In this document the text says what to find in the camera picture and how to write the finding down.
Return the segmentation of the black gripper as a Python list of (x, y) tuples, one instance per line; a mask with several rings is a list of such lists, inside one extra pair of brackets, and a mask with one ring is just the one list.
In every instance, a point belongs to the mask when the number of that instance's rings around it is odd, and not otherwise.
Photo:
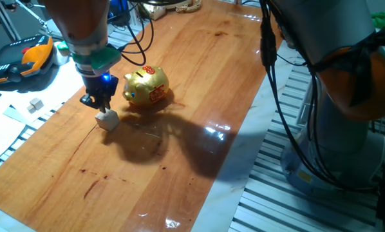
[(86, 94), (80, 98), (84, 105), (97, 109), (101, 104), (100, 112), (106, 113), (111, 109), (111, 97), (114, 96), (118, 85), (118, 78), (104, 73), (97, 77), (83, 77)]

